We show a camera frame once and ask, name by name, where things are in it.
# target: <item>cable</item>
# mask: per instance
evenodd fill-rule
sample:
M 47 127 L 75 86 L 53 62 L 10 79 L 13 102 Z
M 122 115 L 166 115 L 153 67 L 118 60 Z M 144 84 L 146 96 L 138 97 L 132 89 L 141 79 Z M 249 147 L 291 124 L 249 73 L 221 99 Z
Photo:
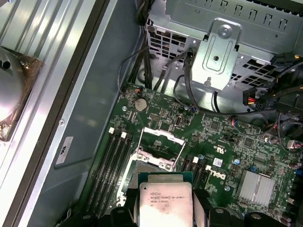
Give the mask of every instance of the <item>cable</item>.
M 295 68 L 299 67 L 300 65 L 303 65 L 303 59 L 295 62 L 294 64 L 292 64 L 291 66 L 283 69 L 276 77 L 276 82 L 278 81 L 279 78 L 283 77 L 285 74 L 287 74 L 288 72 L 290 72 L 291 70 L 294 70 Z
M 184 107 L 190 109 L 191 106 L 188 106 L 188 105 L 184 104 L 184 103 L 178 98 L 178 96 L 177 96 L 177 94 L 176 94 L 176 89 L 177 89 L 178 84 L 179 84 L 179 81 L 180 81 L 180 79 L 181 79 L 182 77 L 184 77 L 184 75 L 181 75 L 181 76 L 179 76 L 179 77 L 177 78 L 176 83 L 175 83 L 175 86 L 174 86 L 174 89 L 173 89 L 173 94 L 174 94 L 174 97 L 175 97 L 175 99 L 176 99 L 176 101 L 177 101 L 178 103 L 180 103 L 182 106 L 184 106 Z
M 279 144 L 280 144 L 280 146 L 283 148 L 283 150 L 284 151 L 286 151 L 286 152 L 289 152 L 289 153 L 291 153 L 291 154 L 296 154 L 296 153 L 300 153 L 300 152 L 302 152 L 302 150 L 300 149 L 300 150 L 291 150 L 291 149 L 286 149 L 285 147 L 284 147 L 284 145 L 283 145 L 283 143 L 282 143 L 282 138 L 281 138 L 281 128 L 280 128 L 280 121 L 281 121 L 281 113 L 279 113 L 279 115 L 278 115 L 278 127 L 277 127 L 277 131 L 278 131 L 278 139 L 279 139 Z
M 274 127 L 276 126 L 277 122 L 278 122 L 278 119 L 276 120 L 275 123 L 273 123 L 272 126 L 270 126 L 266 131 L 260 133 L 260 134 L 247 134 L 247 133 L 244 133 L 244 132 L 241 132 L 237 126 L 236 126 L 236 123 L 238 123 L 239 121 L 235 121 L 235 119 L 232 120 L 232 126 L 234 127 L 235 130 L 237 130 L 237 132 L 243 136 L 252 136 L 252 137 L 258 137 L 258 136 L 263 136 L 267 133 L 269 133 L 271 130 L 274 129 Z
M 191 81 L 191 69 L 190 69 L 190 55 L 187 55 L 187 57 L 184 60 L 184 77 L 185 77 L 185 87 L 187 91 L 187 95 L 190 99 L 190 101 L 194 104 L 194 106 L 197 108 L 197 110 L 203 114 L 208 114 L 210 116 L 247 116 L 252 114 L 259 114 L 260 112 L 269 112 L 274 111 L 274 109 L 267 109 L 262 111 L 252 111 L 252 112 L 244 112 L 244 113 L 215 113 L 213 111 L 207 110 L 205 108 L 199 107 L 198 103 L 196 102 L 193 92 L 191 90 L 190 81 Z
M 219 107 L 218 107 L 217 98 L 218 98 L 218 92 L 215 91 L 215 92 L 214 92 L 214 107 L 215 107 L 216 111 L 217 111 L 218 113 L 220 113 L 220 110 L 219 110 Z
M 118 89 L 119 89 L 119 92 L 120 92 L 121 95 L 123 95 L 123 96 L 127 95 L 127 93 L 125 93 L 125 92 L 122 91 L 122 89 L 121 89 L 121 82 L 120 82 L 121 71 L 122 71 L 123 65 L 124 65 L 129 59 L 131 59 L 131 58 L 133 58 L 134 56 L 136 56 L 136 55 L 142 53 L 143 51 L 147 50 L 148 48 L 149 48 L 149 47 L 146 46 L 146 47 L 140 49 L 139 51 L 137 51 L 137 52 L 133 53 L 132 55 L 128 56 L 127 58 L 125 58 L 125 59 L 121 62 L 121 65 L 120 65 L 120 68 L 119 68 L 119 71 L 118 71 L 118 77 L 117 77 L 117 85 L 118 85 Z
M 158 90 L 158 88 L 160 87 L 160 85 L 161 85 L 161 83 L 162 83 L 162 81 L 163 81 L 163 79 L 164 79 L 165 73 L 166 73 L 168 67 L 170 66 L 170 64 L 172 64 L 172 63 L 174 63 L 174 62 L 176 62 L 176 61 L 179 61 L 179 60 L 183 59 L 183 58 L 186 56 L 186 54 L 187 54 L 187 52 L 185 52 L 185 53 L 183 53 L 183 54 L 181 54 L 181 55 L 175 57 L 174 59 L 169 60 L 169 61 L 166 63 L 166 65 L 163 67 L 163 70 L 162 70 L 162 72 L 161 72 L 161 74 L 160 74 L 159 80 L 157 81 L 155 87 L 153 88 L 154 91 Z

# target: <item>integrated circuit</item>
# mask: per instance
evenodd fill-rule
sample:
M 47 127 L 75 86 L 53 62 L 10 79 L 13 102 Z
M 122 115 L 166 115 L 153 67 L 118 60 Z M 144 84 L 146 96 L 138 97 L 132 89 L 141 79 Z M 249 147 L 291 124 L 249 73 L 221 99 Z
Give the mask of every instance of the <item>integrated circuit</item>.
M 210 128 L 217 131 L 219 129 L 219 125 L 219 122 L 212 121 Z
M 253 143 L 253 140 L 252 140 L 251 138 L 246 138 L 246 139 L 245 139 L 245 142 L 244 142 L 244 145 L 245 145 L 246 147 L 251 148 L 252 143 Z

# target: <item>ventilation hole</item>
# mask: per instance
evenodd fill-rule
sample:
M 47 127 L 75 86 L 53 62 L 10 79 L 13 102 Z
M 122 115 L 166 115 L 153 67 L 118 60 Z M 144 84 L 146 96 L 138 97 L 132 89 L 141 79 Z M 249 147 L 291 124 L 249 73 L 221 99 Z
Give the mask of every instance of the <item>ventilation hole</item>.
M 163 37 L 163 41 L 170 43 L 170 39 Z
M 247 64 L 256 66 L 256 67 L 258 67 L 258 68 L 261 68 L 261 67 L 263 66 L 262 64 L 257 63 L 257 61 L 254 60 L 254 59 L 250 59 L 250 60 L 247 62 Z
M 266 66 L 264 66 L 262 69 L 264 69 L 264 70 L 268 70 L 268 71 L 271 71 L 271 70 L 275 69 L 275 66 L 272 66 L 272 65 L 266 65 Z
M 258 72 L 263 73 L 263 74 L 267 73 L 266 70 L 258 70 Z
M 3 67 L 4 70 L 8 70 L 10 68 L 10 62 L 9 61 L 5 61 L 2 64 L 2 67 Z
M 161 40 L 158 40 L 158 39 L 151 39 L 151 41 L 154 42 L 154 43 L 157 43 L 157 44 L 161 43 Z
M 250 76 L 249 78 L 250 78 L 250 79 L 257 79 L 258 77 Z
M 250 66 L 249 69 L 250 69 L 250 70 L 254 70 L 254 71 L 258 70 L 258 68 L 257 68 L 257 67 L 254 67 L 254 66 Z
M 151 46 L 153 46 L 153 47 L 157 47 L 157 48 L 161 48 L 161 45 L 159 45 L 159 44 L 155 44 L 155 43 L 151 43 Z
M 246 78 L 245 81 L 247 81 L 247 82 L 252 82 L 253 80 L 250 79 L 250 78 Z
M 172 35 L 172 39 L 177 40 L 182 43 L 186 43 L 186 38 L 177 34 Z
M 151 51 L 159 51 L 158 49 L 155 49 L 155 48 L 152 48 L 152 47 L 150 47 L 150 50 Z

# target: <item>green circuit traces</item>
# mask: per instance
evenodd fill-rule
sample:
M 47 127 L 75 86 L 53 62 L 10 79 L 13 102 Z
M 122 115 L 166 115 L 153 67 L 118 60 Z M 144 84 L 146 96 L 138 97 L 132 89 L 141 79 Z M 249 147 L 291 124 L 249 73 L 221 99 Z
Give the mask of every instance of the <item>green circuit traces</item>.
M 295 176 L 294 170 L 290 169 L 288 164 L 292 160 L 297 160 L 297 155 L 286 153 L 279 145 L 266 143 L 264 138 L 272 138 L 273 135 L 242 136 L 232 127 L 230 118 L 213 117 L 192 110 L 185 110 L 170 96 L 149 89 L 143 89 L 139 95 L 135 92 L 136 85 L 128 84 L 127 87 L 127 92 L 133 92 L 126 97 L 119 97 L 107 126 L 107 132 L 110 128 L 119 132 L 126 132 L 129 136 L 126 138 L 129 147 L 126 144 L 117 147 L 119 146 L 118 143 L 121 144 L 122 142 L 117 141 L 116 138 L 116 146 L 111 141 L 113 147 L 111 150 L 108 148 L 108 143 L 114 139 L 111 138 L 113 135 L 105 133 L 83 190 L 79 208 L 102 215 L 106 208 L 116 205 L 116 192 L 125 165 L 130 154 L 138 146 L 142 128 L 148 127 L 153 130 L 168 131 L 175 137 L 186 141 L 177 164 L 177 171 L 181 170 L 182 163 L 187 155 L 202 158 L 207 162 L 208 174 L 199 183 L 199 187 L 205 188 L 209 192 L 215 206 L 230 207 L 239 216 L 251 211 L 260 211 L 279 219 L 286 207 L 286 200 Z M 142 112 L 138 112 L 134 106 L 134 102 L 139 98 L 146 100 L 148 105 L 147 109 L 145 106 L 140 106 L 143 109 Z M 238 128 L 251 134 L 260 133 L 258 127 L 244 123 L 238 123 Z M 144 134 L 141 145 L 144 151 L 165 159 L 176 158 L 180 151 L 179 144 L 173 143 L 162 136 L 156 137 Z M 101 168 L 101 160 L 106 157 L 106 152 L 112 151 L 114 153 L 113 150 L 116 150 L 117 154 L 123 151 L 128 158 L 116 157 L 116 161 L 112 162 L 111 166 L 107 164 L 107 168 L 112 169 L 104 170 L 98 174 L 98 170 Z M 235 159 L 240 161 L 239 165 L 234 164 Z M 275 184 L 268 206 L 245 201 L 238 197 L 237 190 L 244 170 L 263 174 L 274 180 Z M 114 177 L 116 181 L 104 183 L 103 186 L 96 186 L 96 181 L 100 184 L 110 176 Z M 97 189 L 94 193 L 91 193 L 94 187 Z M 88 201 L 96 198 L 99 198 L 99 203 L 91 202 L 88 205 Z

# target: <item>label sticker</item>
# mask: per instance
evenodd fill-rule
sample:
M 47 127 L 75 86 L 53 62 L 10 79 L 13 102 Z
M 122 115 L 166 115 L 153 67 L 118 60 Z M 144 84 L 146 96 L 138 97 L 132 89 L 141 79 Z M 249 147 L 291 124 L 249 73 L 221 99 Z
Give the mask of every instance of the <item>label sticker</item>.
M 66 159 L 68 150 L 70 149 L 71 142 L 72 142 L 73 138 L 74 138 L 73 136 L 69 136 L 69 137 L 65 138 L 65 141 L 64 141 L 64 143 L 62 145 L 62 148 L 61 148 L 59 157 L 57 159 L 56 165 L 62 164 L 62 163 L 65 162 L 65 159 Z
M 213 165 L 214 166 L 217 166 L 217 167 L 221 167 L 222 166 L 222 162 L 223 162 L 223 160 L 221 160 L 221 159 L 218 159 L 218 158 L 214 158 L 214 162 L 213 162 Z

